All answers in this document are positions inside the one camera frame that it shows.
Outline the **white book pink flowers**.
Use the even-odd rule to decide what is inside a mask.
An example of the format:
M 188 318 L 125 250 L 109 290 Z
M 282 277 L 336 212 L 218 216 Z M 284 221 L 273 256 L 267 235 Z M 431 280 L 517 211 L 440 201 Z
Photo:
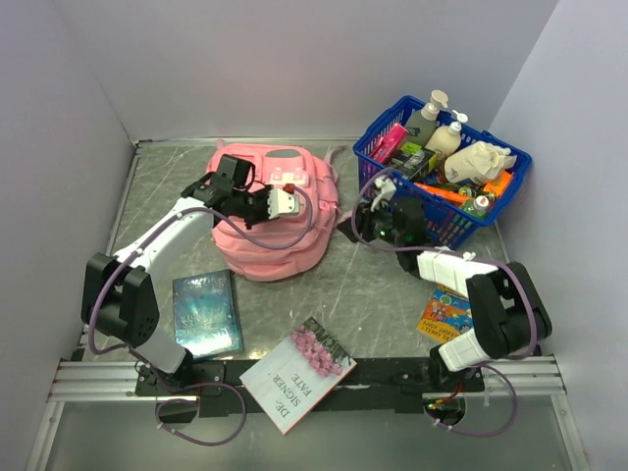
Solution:
M 356 366 L 338 340 L 310 317 L 247 369 L 240 381 L 285 435 Z

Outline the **pink school backpack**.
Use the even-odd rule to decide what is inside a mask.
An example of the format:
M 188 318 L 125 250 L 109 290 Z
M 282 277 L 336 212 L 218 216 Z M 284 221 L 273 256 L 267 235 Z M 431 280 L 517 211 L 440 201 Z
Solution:
M 212 238 L 228 268 L 251 281 L 273 282 L 306 272 L 320 262 L 341 214 L 339 174 L 333 160 L 342 152 L 341 147 L 332 147 L 319 158 L 299 146 L 232 143 L 214 153 L 209 172 L 217 171 L 228 155 L 253 164 L 254 173 L 247 181 L 252 191 L 266 185 L 303 190 L 295 195 L 300 206 L 296 214 L 251 229 L 236 216 L 230 217 L 232 225 L 217 224 Z

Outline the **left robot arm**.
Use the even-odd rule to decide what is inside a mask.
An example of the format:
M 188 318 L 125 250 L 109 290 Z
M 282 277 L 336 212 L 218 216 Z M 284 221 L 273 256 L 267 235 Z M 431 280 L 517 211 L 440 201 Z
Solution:
M 113 255 L 97 252 L 88 260 L 81 319 L 93 354 L 125 349 L 152 367 L 169 393 L 190 389 L 193 355 L 160 327 L 155 285 L 172 261 L 216 224 L 232 217 L 248 226 L 269 220 L 273 190 L 255 189 L 254 182 L 253 163 L 225 154 L 146 234 Z

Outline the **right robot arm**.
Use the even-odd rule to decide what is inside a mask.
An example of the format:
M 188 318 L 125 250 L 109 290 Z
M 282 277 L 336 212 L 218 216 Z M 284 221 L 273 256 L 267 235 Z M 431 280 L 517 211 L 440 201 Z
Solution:
M 525 358 L 552 333 L 550 316 L 524 265 L 477 260 L 428 243 L 420 203 L 396 198 L 392 206 L 359 200 L 339 225 L 346 236 L 396 255 L 405 272 L 448 288 L 469 302 L 472 326 L 432 348 L 430 383 L 440 391 L 463 373 L 502 358 Z

